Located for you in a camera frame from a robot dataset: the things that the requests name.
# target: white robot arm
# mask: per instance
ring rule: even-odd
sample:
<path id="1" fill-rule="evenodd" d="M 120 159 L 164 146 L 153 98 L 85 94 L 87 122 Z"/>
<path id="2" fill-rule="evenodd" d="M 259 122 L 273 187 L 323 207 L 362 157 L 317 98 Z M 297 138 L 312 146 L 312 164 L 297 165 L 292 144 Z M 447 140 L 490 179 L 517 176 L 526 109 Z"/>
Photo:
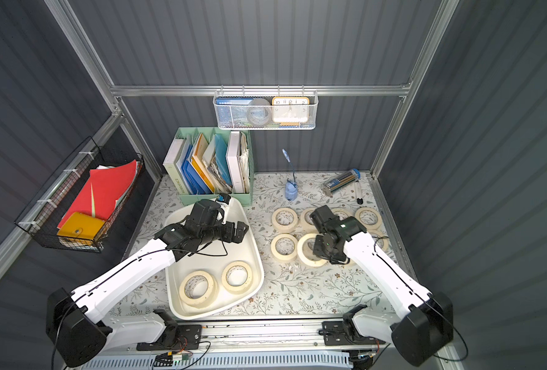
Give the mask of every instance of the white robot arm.
<path id="1" fill-rule="evenodd" d="M 148 277 L 188 253 L 196 253 L 200 245 L 218 239 L 242 241 L 248 226 L 239 222 L 235 230 L 234 224 L 227 222 L 227 203 L 226 199 L 222 203 L 207 199 L 197 202 L 184 226 L 166 226 L 155 239 L 95 280 L 70 294 L 61 289 L 49 297 L 47 334 L 68 366 L 82 365 L 103 349 L 155 342 L 167 328 L 165 321 L 176 327 L 163 312 L 137 317 L 107 314 Z M 352 343 L 368 337 L 393 343 L 416 366 L 452 340 L 452 304 L 444 295 L 432 295 L 407 275 L 376 246 L 376 240 L 355 218 L 340 221 L 327 206 L 316 209 L 311 218 L 321 234 L 314 254 L 331 263 L 353 259 L 396 311 L 379 314 L 358 306 L 344 315 L 340 334 Z"/>

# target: black wire basket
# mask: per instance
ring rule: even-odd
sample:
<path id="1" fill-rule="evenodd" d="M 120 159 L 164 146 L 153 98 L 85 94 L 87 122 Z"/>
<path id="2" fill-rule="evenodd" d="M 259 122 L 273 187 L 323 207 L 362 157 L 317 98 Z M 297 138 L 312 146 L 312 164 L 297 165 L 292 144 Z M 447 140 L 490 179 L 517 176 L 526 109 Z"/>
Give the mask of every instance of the black wire basket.
<path id="1" fill-rule="evenodd" d="M 57 225 L 89 179 L 90 170 L 95 169 L 98 166 L 118 167 L 126 165 L 133 160 L 139 162 L 133 184 L 129 187 L 122 201 L 114 209 L 111 216 L 105 221 L 94 238 L 83 239 L 71 236 L 58 236 Z M 29 233 L 34 241 L 45 248 L 100 253 L 103 250 L 103 240 L 110 232 L 110 228 L 115 222 L 115 219 L 128 201 L 132 191 L 136 187 L 137 180 L 143 171 L 144 159 L 141 154 L 135 152 L 122 152 L 120 150 L 99 147 L 94 144 L 94 148 L 90 152 L 85 152 L 85 157 L 76 166 L 66 169 L 58 168 L 52 176 L 57 176 L 58 173 L 67 172 L 68 176 L 66 179 L 56 187 L 50 196 L 46 196 L 45 199 L 35 198 L 38 200 L 33 200 L 27 205 L 15 220 L 15 225 L 26 233 Z M 38 192 L 38 195 L 40 196 L 41 193 L 43 193 L 43 188 Z M 36 206 L 37 203 L 39 203 L 39 206 L 42 204 L 42 208 L 40 211 L 33 213 L 32 206 Z"/>

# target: red paper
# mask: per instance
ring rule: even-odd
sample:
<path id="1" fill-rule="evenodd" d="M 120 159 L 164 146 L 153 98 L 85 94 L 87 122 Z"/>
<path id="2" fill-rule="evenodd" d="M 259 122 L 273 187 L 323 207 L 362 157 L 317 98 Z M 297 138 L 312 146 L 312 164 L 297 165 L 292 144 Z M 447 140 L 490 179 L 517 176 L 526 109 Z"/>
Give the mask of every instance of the red paper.
<path id="1" fill-rule="evenodd" d="M 117 200 L 134 181 L 136 170 L 135 160 L 115 168 L 90 170 L 90 178 L 57 227 L 61 228 L 74 212 L 106 221 L 113 213 Z"/>

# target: clock face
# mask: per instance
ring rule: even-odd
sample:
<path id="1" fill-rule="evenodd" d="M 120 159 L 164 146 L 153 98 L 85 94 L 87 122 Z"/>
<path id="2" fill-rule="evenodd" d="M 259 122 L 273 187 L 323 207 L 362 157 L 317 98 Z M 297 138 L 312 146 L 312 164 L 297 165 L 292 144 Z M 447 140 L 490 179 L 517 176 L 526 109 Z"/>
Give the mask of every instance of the clock face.
<path id="1" fill-rule="evenodd" d="M 274 122 L 287 125 L 308 121 L 308 98 L 275 97 L 271 102 Z"/>
<path id="2" fill-rule="evenodd" d="M 299 105 L 307 104 L 308 98 L 274 98 L 273 105 Z"/>

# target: table surface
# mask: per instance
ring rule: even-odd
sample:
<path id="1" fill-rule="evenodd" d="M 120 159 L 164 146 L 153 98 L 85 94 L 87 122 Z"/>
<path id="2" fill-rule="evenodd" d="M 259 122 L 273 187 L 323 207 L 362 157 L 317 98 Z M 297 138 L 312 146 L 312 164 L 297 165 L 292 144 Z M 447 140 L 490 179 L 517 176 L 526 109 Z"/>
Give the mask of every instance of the table surface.
<path id="1" fill-rule="evenodd" d="M 352 185 L 340 189 L 332 198 L 324 195 L 320 190 L 321 184 L 337 174 L 296 174 L 299 192 L 294 202 L 284 198 L 286 179 L 292 174 L 255 174 L 253 204 L 244 210 L 259 248 L 265 280 L 254 296 L 215 316 L 221 316 L 223 320 L 247 315 L 253 319 L 279 318 L 281 315 L 332 316 L 345 313 L 358 304 L 366 304 L 379 312 L 394 312 L 381 290 L 356 264 L 345 267 L 326 263 L 319 268 L 310 268 L 299 263 L 298 258 L 291 263 L 279 263 L 271 255 L 271 241 L 278 234 L 271 225 L 271 215 L 280 207 L 292 208 L 298 215 L 306 208 L 322 205 L 343 208 L 352 214 L 360 207 L 378 209 L 369 179 L 360 180 L 363 205 L 356 203 Z M 144 246 L 163 227 L 166 216 L 181 207 L 179 194 L 170 177 L 165 175 L 130 254 Z M 379 229 L 386 235 L 384 225 Z M 300 239 L 306 233 L 298 226 L 291 234 Z M 396 261 L 390 242 L 388 255 Z M 167 294 L 162 270 L 124 297 L 110 313 L 117 316 L 144 315 L 156 308 L 169 309 Z"/>

